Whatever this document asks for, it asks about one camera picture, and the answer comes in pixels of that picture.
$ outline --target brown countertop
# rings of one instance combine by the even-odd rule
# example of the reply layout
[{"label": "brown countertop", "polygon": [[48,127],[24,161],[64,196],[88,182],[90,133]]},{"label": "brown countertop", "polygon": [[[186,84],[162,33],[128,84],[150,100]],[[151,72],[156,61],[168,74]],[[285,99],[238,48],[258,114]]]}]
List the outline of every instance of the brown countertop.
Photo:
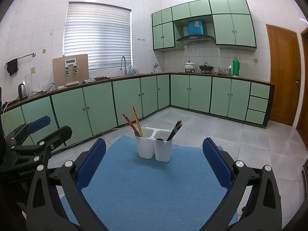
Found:
[{"label": "brown countertop", "polygon": [[239,76],[223,76],[223,75],[214,75],[214,74],[185,73],[185,72],[159,72],[159,73],[150,73],[150,74],[145,73],[145,74],[119,76],[119,77],[114,77],[114,78],[105,79],[105,80],[96,81],[96,82],[77,84],[77,85],[65,87],[63,89],[55,89],[55,90],[52,90],[52,91],[49,91],[49,92],[46,92],[46,93],[43,93],[43,94],[36,94],[36,95],[34,95],[30,98],[24,99],[20,102],[15,102],[14,104],[9,104],[7,106],[7,110],[16,108],[16,107],[24,105],[28,102],[33,102],[33,101],[36,101],[38,99],[41,99],[41,98],[44,98],[44,97],[47,97],[47,96],[59,94],[59,93],[69,91],[69,90],[73,90],[73,89],[77,89],[77,88],[84,88],[84,87],[92,86],[92,85],[96,85],[96,84],[120,81],[120,80],[125,80],[125,79],[134,79],[134,78],[142,78],[142,77],[148,77],[148,76],[154,76],[154,75],[166,75],[166,74],[212,76],[212,77],[229,78],[229,79],[236,79],[236,80],[242,80],[242,81],[248,81],[248,82],[257,82],[257,83],[261,83],[261,84],[264,84],[264,85],[274,85],[273,83],[270,83],[270,82],[263,82],[263,81],[260,81],[260,80],[249,79],[249,78],[244,78],[244,77],[239,77]]}]

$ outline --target brown door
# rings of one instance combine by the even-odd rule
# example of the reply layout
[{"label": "brown door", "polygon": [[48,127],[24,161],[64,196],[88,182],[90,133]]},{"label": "brown door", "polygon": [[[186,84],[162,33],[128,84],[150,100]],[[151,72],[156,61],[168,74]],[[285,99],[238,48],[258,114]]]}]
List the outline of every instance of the brown door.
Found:
[{"label": "brown door", "polygon": [[299,98],[301,58],[297,34],[267,25],[271,60],[270,82],[275,84],[270,120],[292,125]]},{"label": "brown door", "polygon": [[303,104],[301,106],[301,115],[299,116],[297,131],[301,136],[306,147],[308,147],[308,29],[301,33],[303,40],[304,56],[305,56],[305,89]]}]

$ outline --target towel rack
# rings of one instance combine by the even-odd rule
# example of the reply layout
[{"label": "towel rack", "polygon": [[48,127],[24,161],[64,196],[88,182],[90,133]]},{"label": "towel rack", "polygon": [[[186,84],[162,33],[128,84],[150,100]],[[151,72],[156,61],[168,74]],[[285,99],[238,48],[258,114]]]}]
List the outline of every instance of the towel rack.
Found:
[{"label": "towel rack", "polygon": [[24,58],[24,57],[29,56],[29,55],[32,55],[32,56],[34,57],[34,56],[36,56],[36,53],[33,52],[32,54],[24,55],[24,56],[19,57],[19,58],[17,58],[17,59]]}]

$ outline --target window blind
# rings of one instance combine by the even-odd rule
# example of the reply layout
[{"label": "window blind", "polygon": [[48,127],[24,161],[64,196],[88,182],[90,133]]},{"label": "window blind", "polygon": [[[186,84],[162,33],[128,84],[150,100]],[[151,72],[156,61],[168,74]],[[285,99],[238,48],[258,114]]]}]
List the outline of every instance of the window blind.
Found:
[{"label": "window blind", "polygon": [[89,71],[120,67],[123,55],[126,66],[132,66],[131,11],[104,4],[69,3],[63,48],[65,56],[88,54]]}]

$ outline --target blue gripper pad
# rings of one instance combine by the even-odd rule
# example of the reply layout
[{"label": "blue gripper pad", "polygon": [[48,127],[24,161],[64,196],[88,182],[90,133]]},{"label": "blue gripper pad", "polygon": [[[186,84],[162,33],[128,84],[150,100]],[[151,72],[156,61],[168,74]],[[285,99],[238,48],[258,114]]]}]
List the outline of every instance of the blue gripper pad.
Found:
[{"label": "blue gripper pad", "polygon": [[87,187],[99,166],[102,158],[106,152],[106,143],[104,139],[100,139],[96,146],[92,149],[91,153],[84,160],[80,169],[77,172],[76,187],[79,191],[82,188]]},{"label": "blue gripper pad", "polygon": [[222,187],[227,188],[229,190],[232,188],[232,177],[231,177],[231,170],[224,162],[216,148],[211,144],[208,139],[203,141],[203,153],[206,157],[207,161],[209,162],[214,174],[216,175],[220,185]]},{"label": "blue gripper pad", "polygon": [[50,124],[50,117],[49,116],[44,116],[35,122],[32,122],[28,125],[27,128],[27,133],[33,134],[36,131],[48,126]]}]

